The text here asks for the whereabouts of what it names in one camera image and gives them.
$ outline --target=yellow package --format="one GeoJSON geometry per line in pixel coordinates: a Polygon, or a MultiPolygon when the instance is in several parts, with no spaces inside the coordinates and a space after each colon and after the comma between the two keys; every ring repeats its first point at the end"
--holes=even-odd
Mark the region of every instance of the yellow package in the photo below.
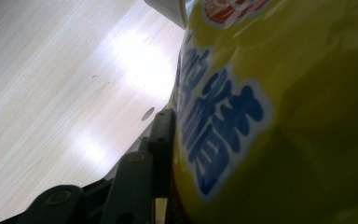
{"type": "Polygon", "coordinates": [[[168,220],[358,223],[358,0],[196,1],[168,220]]]}

